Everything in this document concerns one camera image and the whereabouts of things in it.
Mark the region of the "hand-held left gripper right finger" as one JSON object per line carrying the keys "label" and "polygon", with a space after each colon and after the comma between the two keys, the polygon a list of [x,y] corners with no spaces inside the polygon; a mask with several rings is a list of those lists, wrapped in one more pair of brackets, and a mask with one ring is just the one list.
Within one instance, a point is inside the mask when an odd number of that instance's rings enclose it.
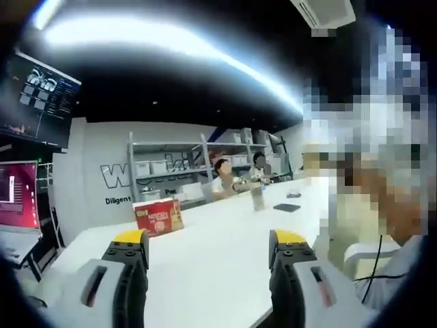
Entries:
{"label": "hand-held left gripper right finger", "polygon": [[358,300],[352,280],[317,259],[297,233],[270,231],[268,266],[277,327],[366,327],[374,316]]}

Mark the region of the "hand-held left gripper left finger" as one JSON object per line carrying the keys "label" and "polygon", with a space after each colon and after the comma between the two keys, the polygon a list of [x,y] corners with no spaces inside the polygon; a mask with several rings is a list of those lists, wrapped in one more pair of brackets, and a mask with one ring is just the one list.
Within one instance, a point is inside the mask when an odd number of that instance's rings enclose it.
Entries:
{"label": "hand-held left gripper left finger", "polygon": [[149,236],[116,236],[100,259],[85,263],[68,282],[70,327],[144,327]]}

